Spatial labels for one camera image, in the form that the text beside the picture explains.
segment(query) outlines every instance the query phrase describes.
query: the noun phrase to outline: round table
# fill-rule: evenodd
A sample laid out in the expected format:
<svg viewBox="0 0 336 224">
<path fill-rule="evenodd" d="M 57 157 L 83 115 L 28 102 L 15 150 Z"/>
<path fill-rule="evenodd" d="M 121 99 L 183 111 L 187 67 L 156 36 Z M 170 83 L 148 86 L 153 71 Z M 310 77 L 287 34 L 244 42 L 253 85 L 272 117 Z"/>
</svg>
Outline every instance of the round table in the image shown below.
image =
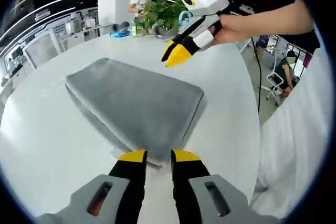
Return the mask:
<svg viewBox="0 0 336 224">
<path fill-rule="evenodd" d="M 204 90 L 206 108 L 185 150 L 199 155 L 250 201 L 260 159 L 255 94 L 235 44 L 198 52 L 166 68 L 166 42 L 151 36 L 90 40 L 63 52 L 30 74 L 9 97 L 0 127 L 0 163 L 9 184 L 31 212 L 56 213 L 70 195 L 116 163 L 113 146 L 81 114 L 65 77 L 107 57 L 177 78 Z M 138 223 L 178 223 L 170 166 L 148 168 Z"/>
</svg>

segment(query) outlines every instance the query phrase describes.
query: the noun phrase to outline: floor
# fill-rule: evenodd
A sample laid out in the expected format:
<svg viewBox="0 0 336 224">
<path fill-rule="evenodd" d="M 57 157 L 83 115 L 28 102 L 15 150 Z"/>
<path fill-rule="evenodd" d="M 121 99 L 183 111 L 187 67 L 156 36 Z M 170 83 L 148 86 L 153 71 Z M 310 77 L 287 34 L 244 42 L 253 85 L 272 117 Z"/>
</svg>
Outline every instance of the floor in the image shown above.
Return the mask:
<svg viewBox="0 0 336 224">
<path fill-rule="evenodd" d="M 256 60 L 253 47 L 246 47 L 241 53 L 241 55 L 247 66 L 247 69 L 248 69 L 248 72 L 251 78 L 251 82 L 253 85 L 253 89 L 255 91 L 256 102 L 258 103 L 260 74 L 259 74 L 258 62 Z M 261 85 L 262 86 L 266 86 L 266 87 L 270 86 L 270 83 L 266 79 L 266 75 L 269 72 L 270 70 L 261 63 Z M 260 111 L 259 111 L 260 125 L 266 122 L 267 119 L 269 119 L 271 115 L 275 112 L 275 110 L 277 109 L 275 101 L 272 97 L 266 100 L 267 94 L 268 94 L 268 91 L 263 90 L 263 89 L 261 90 Z"/>
</svg>

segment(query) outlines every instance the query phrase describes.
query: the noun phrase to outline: cable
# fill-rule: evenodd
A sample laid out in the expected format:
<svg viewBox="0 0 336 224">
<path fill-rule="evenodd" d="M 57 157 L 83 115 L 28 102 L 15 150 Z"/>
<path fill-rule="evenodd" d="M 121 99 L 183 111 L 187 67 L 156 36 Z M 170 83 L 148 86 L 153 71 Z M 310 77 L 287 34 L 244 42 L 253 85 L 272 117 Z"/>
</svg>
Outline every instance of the cable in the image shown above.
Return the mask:
<svg viewBox="0 0 336 224">
<path fill-rule="evenodd" d="M 253 41 L 252 37 L 251 37 L 251 41 L 252 41 L 254 53 L 255 53 L 256 58 L 257 58 L 258 66 L 259 66 L 259 76 L 260 76 L 260 78 L 259 78 L 259 98 L 258 98 L 258 113 L 259 113 L 259 111 L 260 111 L 260 93 L 261 93 L 261 65 L 260 65 L 260 61 L 259 61 L 259 58 L 258 58 L 256 45 L 254 44 L 254 41 Z"/>
</svg>

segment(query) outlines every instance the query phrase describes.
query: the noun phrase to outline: office chair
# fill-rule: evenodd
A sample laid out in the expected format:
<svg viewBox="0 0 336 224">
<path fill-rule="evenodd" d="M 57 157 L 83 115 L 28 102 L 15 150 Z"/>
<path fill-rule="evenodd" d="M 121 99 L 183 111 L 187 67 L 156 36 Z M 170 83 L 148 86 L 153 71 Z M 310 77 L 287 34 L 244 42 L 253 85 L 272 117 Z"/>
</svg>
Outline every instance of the office chair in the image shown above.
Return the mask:
<svg viewBox="0 0 336 224">
<path fill-rule="evenodd" d="M 271 88 L 265 86 L 261 86 L 261 88 L 269 91 L 268 95 L 266 96 L 266 100 L 268 100 L 268 98 L 272 96 L 275 100 L 276 106 L 279 106 L 281 100 L 279 95 L 282 94 L 282 89 L 280 88 L 280 85 L 283 84 L 283 78 L 281 78 L 280 75 L 275 73 L 275 69 L 277 68 L 277 58 L 278 58 L 277 54 L 281 54 L 284 57 L 286 56 L 285 53 L 282 52 L 281 50 L 275 50 L 273 67 L 271 72 L 266 77 L 267 80 L 271 83 Z M 275 76 L 278 78 L 278 80 L 280 80 L 279 83 L 275 81 L 274 79 Z"/>
</svg>

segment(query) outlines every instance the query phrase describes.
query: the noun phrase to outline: gray towel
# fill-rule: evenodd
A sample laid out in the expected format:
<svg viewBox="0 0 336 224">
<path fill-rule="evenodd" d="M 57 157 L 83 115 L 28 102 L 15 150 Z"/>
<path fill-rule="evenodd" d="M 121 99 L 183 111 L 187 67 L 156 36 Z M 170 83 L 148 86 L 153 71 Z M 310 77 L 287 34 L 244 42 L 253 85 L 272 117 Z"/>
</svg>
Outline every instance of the gray towel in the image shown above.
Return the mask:
<svg viewBox="0 0 336 224">
<path fill-rule="evenodd" d="M 204 93 L 184 81 L 107 58 L 67 76 L 66 86 L 114 146 L 124 152 L 146 148 L 148 157 L 158 161 L 182 147 Z"/>
</svg>

